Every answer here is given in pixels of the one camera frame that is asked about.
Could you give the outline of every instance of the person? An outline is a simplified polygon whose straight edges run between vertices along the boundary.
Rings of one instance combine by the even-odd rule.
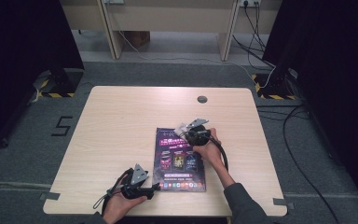
[[[212,128],[212,137],[220,144],[217,138],[216,129]],[[211,141],[205,146],[193,147],[193,150],[198,152],[202,159],[212,165],[224,188],[228,206],[232,212],[232,221],[234,224],[271,224],[272,222],[267,217],[263,208],[255,202],[248,194],[241,183],[236,183],[231,175],[228,173],[224,163],[221,159],[220,150]],[[113,224],[122,219],[134,206],[145,202],[146,197],[136,199],[126,199],[121,193],[115,194],[109,200],[103,216],[99,213],[94,214],[86,224]]]

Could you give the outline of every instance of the black stand base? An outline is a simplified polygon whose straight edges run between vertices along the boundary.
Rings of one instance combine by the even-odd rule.
[[[255,74],[253,79],[256,83],[255,89],[258,97],[275,100],[294,100],[295,96],[291,93],[292,89],[287,85],[284,78],[279,80],[269,80],[269,74]]]
[[[66,72],[68,80],[65,83],[57,84],[52,75],[43,82],[39,96],[45,97],[74,97],[83,72]]]

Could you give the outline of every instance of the book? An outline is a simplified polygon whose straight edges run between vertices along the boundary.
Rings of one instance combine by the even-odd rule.
[[[206,191],[200,154],[173,130],[157,128],[153,184],[163,191]]]

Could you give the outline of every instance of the person's left hand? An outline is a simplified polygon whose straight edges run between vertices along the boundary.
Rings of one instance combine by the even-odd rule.
[[[105,220],[108,224],[116,223],[121,220],[133,207],[144,203],[146,200],[146,196],[136,199],[126,199],[122,193],[114,194],[103,211],[103,220]]]

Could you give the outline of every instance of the hand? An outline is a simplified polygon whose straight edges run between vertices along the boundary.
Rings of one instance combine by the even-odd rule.
[[[217,138],[216,129],[212,128],[210,131],[214,140],[221,144]],[[193,151],[198,152],[205,161],[212,165],[214,169],[220,167],[221,165],[224,166],[220,150],[212,141],[209,141],[205,146],[193,147]]]
[[[108,224],[116,223],[121,220],[133,207],[144,203],[146,200],[146,196],[136,199],[126,199],[122,193],[114,194],[103,211],[103,220],[105,220]]]

